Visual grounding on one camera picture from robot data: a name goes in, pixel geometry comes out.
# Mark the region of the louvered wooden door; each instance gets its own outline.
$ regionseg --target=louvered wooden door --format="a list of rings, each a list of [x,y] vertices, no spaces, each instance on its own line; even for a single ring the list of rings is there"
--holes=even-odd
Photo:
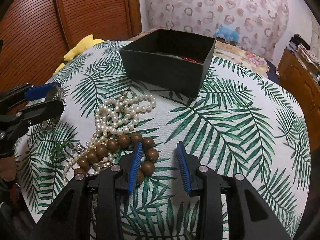
[[[0,92],[45,83],[89,34],[126,40],[139,32],[139,0],[15,0],[0,22]]]

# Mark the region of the round table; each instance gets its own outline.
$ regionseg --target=round table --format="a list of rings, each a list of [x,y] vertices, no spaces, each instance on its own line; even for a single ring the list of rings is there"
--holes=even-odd
[[[125,75],[119,49],[128,43],[97,44],[48,81],[60,82],[66,91],[60,123],[53,132],[31,127],[16,147],[20,184],[35,221],[64,187],[70,145],[85,145],[95,132],[94,110],[106,98],[131,90],[156,97],[156,108],[140,114],[134,132],[152,137],[160,156],[152,176],[121,205],[126,239],[195,234],[199,198],[183,190],[174,156],[179,141],[218,174],[244,174],[293,237],[310,181],[308,134],[295,98],[257,73],[214,57],[198,97],[188,104],[179,93]],[[58,159],[50,157],[54,153]],[[70,170],[67,179],[72,177]],[[222,201],[227,238],[227,207]]]

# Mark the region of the curtain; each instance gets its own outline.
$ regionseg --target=curtain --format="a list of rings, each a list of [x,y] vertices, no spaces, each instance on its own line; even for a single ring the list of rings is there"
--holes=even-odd
[[[223,25],[239,34],[241,49],[271,60],[289,16],[287,0],[146,0],[149,28],[213,37]]]

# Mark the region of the brown bead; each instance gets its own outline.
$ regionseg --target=brown bead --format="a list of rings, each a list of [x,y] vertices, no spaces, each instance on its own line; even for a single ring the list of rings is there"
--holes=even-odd
[[[144,151],[147,151],[155,146],[155,141],[150,137],[142,139],[142,147]]]
[[[130,145],[130,143],[131,143],[131,140],[129,136],[127,136],[126,134],[122,134],[119,136],[118,144],[120,145],[120,147],[127,148]]]
[[[146,152],[146,158],[148,161],[156,162],[159,158],[159,153],[156,149],[151,148]]]
[[[87,152],[87,160],[89,163],[94,164],[94,163],[98,163],[99,162],[99,158],[96,155],[95,150],[90,150],[89,152]]]
[[[102,160],[103,157],[108,157],[109,152],[110,151],[108,151],[104,144],[100,144],[96,147],[96,154],[100,160]]]
[[[78,165],[80,166],[80,168],[84,169],[84,170],[87,170],[89,168],[89,162],[87,160],[87,158],[83,157],[83,158],[80,158],[78,161],[77,161]]]
[[[136,143],[142,141],[142,135],[138,133],[133,133],[132,135],[130,135],[130,140],[131,140],[131,144],[135,145]]]
[[[140,185],[143,182],[144,175],[141,170],[138,171],[137,185]]]
[[[115,139],[110,139],[107,142],[107,148],[112,153],[115,153],[115,152],[117,152],[119,150],[119,144]]]
[[[81,168],[76,168],[73,174],[76,176],[78,173],[82,173],[83,175],[85,175],[85,170]]]
[[[140,169],[142,170],[142,172],[144,173],[144,175],[146,176],[150,176],[153,171],[155,170],[155,165],[152,162],[143,162],[141,164]]]

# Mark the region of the tablecloth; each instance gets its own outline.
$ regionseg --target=tablecloth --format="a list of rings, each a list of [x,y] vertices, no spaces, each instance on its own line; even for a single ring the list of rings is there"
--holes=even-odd
[[[129,42],[97,44],[48,81],[60,82],[66,91],[60,123],[53,132],[31,127],[17,141],[15,153],[23,195],[35,221],[63,188],[69,145],[78,141],[85,145],[94,133],[94,109],[104,99],[131,90],[156,97],[156,108],[140,115],[134,132],[152,137],[160,156],[152,176],[121,205],[126,239],[194,236],[199,198],[188,197],[183,190],[173,154],[179,141],[217,173],[244,174],[293,237],[310,181],[308,134],[295,98],[259,74],[214,57],[198,97],[188,102],[179,93],[125,75],[119,49]],[[52,152],[59,153],[58,159],[50,157]],[[72,177],[70,170],[67,178]],[[224,198],[223,203],[228,238]]]

